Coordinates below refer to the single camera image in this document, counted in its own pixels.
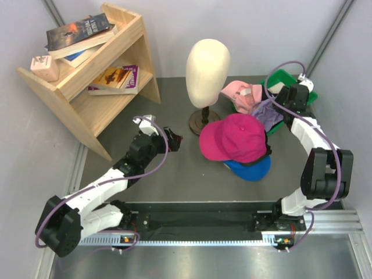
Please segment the lavender cap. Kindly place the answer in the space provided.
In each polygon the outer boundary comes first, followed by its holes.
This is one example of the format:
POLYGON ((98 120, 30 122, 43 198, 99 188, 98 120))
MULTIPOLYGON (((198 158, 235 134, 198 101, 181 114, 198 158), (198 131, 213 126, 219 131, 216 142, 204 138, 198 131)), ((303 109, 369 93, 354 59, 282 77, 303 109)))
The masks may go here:
POLYGON ((283 115, 275 110, 272 101, 266 99, 255 105, 252 116, 257 118, 263 125, 266 132, 269 132, 276 124, 283 121, 283 115))

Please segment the magenta cap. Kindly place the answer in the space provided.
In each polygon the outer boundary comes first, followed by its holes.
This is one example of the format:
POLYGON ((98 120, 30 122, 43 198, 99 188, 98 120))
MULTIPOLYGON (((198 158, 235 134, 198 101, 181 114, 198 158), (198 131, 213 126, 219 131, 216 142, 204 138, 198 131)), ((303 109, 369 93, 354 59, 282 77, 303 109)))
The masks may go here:
POLYGON ((199 147, 211 161, 249 163, 265 154, 265 134, 264 125, 257 118, 233 113, 205 126, 199 147))

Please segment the blue cap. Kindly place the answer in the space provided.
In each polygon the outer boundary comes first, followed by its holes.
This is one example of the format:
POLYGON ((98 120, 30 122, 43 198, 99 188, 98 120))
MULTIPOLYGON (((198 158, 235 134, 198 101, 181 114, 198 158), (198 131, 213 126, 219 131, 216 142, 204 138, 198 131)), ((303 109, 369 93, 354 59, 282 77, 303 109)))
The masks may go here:
POLYGON ((237 177, 251 182, 256 182, 263 179, 271 168, 271 157, 265 158, 258 164, 253 166, 243 166, 235 161, 224 161, 223 163, 228 164, 231 167, 231 172, 237 177))

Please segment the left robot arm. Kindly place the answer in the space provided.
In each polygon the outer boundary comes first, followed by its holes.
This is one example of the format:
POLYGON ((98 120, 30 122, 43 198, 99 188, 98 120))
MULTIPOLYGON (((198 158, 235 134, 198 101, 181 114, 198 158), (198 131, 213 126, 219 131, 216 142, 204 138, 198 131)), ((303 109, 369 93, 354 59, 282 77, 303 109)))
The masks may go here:
POLYGON ((126 154, 102 177, 64 198, 49 198, 35 229, 37 247, 65 257, 96 233, 114 227, 128 229, 130 210, 123 202, 107 200, 146 176, 145 169, 157 155, 177 152, 182 140, 168 127, 161 132, 140 131, 126 154))

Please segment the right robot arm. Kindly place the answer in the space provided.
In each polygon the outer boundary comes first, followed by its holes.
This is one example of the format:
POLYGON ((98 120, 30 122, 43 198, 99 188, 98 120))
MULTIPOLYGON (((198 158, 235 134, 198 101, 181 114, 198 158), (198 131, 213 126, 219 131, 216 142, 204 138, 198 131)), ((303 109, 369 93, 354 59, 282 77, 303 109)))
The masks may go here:
POLYGON ((324 135, 316 118, 307 111, 309 95, 309 87, 300 83, 282 86, 275 98, 276 111, 283 115, 284 123, 308 155, 300 187, 273 206, 271 223, 278 230, 299 220, 307 209, 349 194, 353 153, 337 147, 324 135))

